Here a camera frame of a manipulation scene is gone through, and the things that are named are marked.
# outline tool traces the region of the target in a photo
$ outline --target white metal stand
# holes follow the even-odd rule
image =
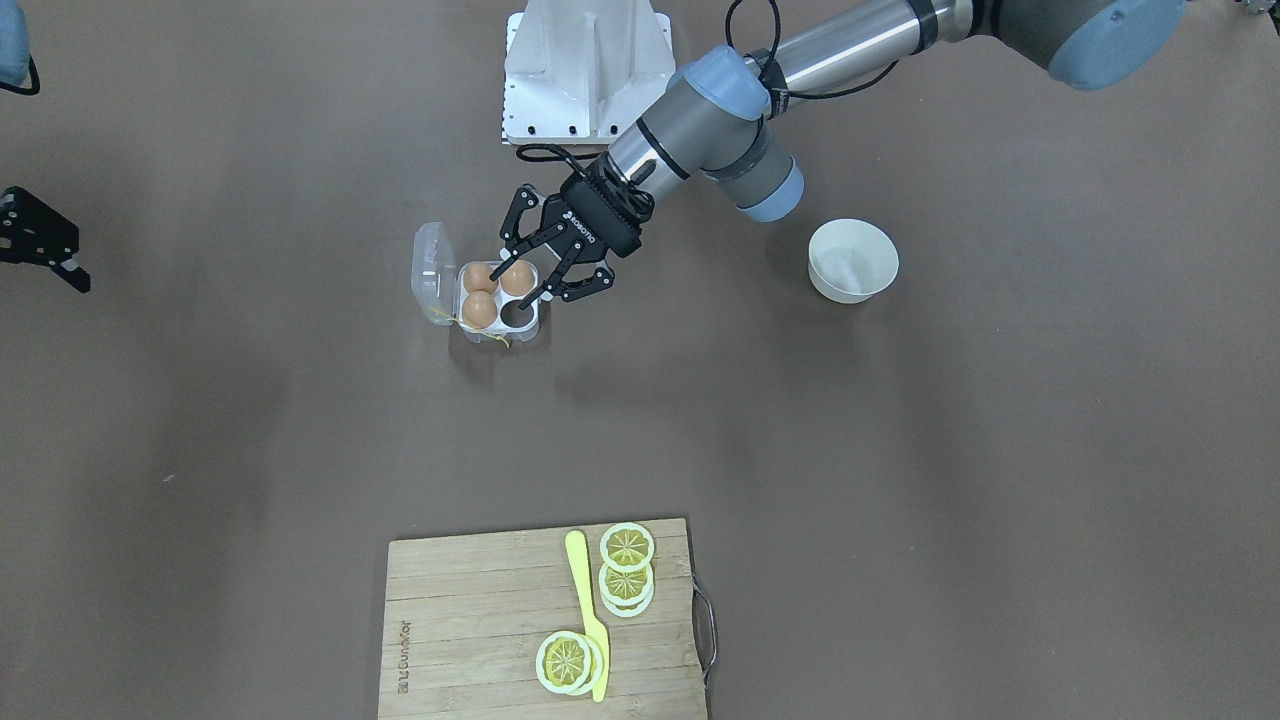
[[[676,72],[649,0],[529,0],[507,22],[503,142],[608,145]]]

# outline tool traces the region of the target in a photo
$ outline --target brown table surface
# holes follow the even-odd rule
[[[678,59],[726,4],[658,3]],[[563,177],[498,145],[522,3],[24,5],[0,184],[95,290],[0,266],[0,716],[372,719],[388,541],[658,516],[722,719],[1280,716],[1270,23],[1199,0],[1091,95],[940,46],[777,124],[791,218],[695,182],[499,352],[407,281]],[[837,217],[901,251],[864,307],[805,277]]]

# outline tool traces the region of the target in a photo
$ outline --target metal handle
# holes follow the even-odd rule
[[[698,575],[694,575],[694,610],[696,611],[696,601],[701,600],[703,605],[707,606],[707,635],[712,643],[710,657],[703,661],[705,653],[703,652],[701,643],[699,639],[703,637],[698,633],[698,616],[694,616],[694,646],[698,650],[698,664],[703,666],[703,688],[710,689],[712,687],[712,670],[716,669],[716,662],[719,660],[719,634],[716,630],[716,609],[712,606],[712,600],[707,597],[707,591],[703,589],[703,584],[698,580]]]

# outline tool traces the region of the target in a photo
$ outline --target robotic arm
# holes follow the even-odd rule
[[[23,87],[28,74],[31,85]],[[0,90],[40,92],[27,18],[14,0],[0,0]],[[90,291],[90,275],[76,260],[77,252],[79,228],[74,223],[20,187],[0,191],[0,263],[49,268],[83,293]]]
[[[590,165],[558,152],[573,168],[559,192],[544,197],[530,184],[516,192],[500,231],[504,263],[493,278],[545,245],[559,264],[522,307],[611,288],[609,252],[635,252],[657,202],[694,173],[716,182],[751,219],[782,219],[799,205],[804,176],[767,120],[806,100],[847,94],[832,91],[940,40],[989,35],[1050,77],[1098,90],[1155,56],[1184,6],[1185,0],[868,0],[780,42],[776,54],[742,58],[728,45],[717,47],[681,68],[667,92]],[[521,217],[539,206],[538,232],[521,236]],[[573,265],[591,265],[590,275],[567,281]]]
[[[23,87],[27,76],[31,86]],[[0,90],[18,95],[40,92],[40,74],[27,40],[27,17],[15,0],[0,0]]]

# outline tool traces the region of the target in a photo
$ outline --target plastic lemon slice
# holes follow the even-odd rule
[[[653,602],[653,587],[650,587],[649,592],[644,594],[644,600],[640,601],[640,605],[636,605],[635,607],[618,607],[617,605],[613,605],[607,600],[603,598],[600,600],[600,603],[604,605],[604,609],[617,615],[618,618],[635,618],[636,615],[640,615],[645,610],[649,610],[650,602]]]
[[[586,641],[586,646],[591,648],[591,676],[588,678],[582,687],[568,693],[575,697],[584,696],[595,689],[595,684],[600,682],[600,675],[604,673],[604,651],[595,641],[584,635],[582,639]]]
[[[646,592],[653,592],[653,566],[620,573],[608,565],[600,565],[599,588],[600,600],[616,607],[635,607]]]
[[[600,538],[600,560],[618,573],[631,573],[653,560],[653,536],[635,523],[620,523]]]
[[[568,694],[586,683],[591,674],[591,648],[586,638],[561,630],[538,648],[538,682],[556,694]]]

